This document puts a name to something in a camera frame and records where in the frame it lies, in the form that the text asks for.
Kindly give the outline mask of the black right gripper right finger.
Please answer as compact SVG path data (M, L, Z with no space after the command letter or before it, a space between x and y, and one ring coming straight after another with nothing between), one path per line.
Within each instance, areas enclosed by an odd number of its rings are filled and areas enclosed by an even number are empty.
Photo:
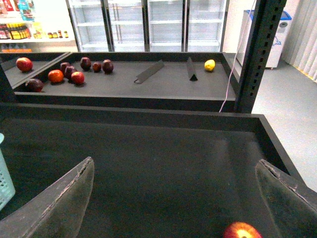
M278 238L317 236L317 193L266 160L255 175Z

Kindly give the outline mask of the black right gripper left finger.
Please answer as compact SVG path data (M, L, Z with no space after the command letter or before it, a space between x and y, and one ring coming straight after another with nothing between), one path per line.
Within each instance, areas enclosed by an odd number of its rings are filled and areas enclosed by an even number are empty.
M90 200L95 164L84 159L0 222L2 238L75 238Z

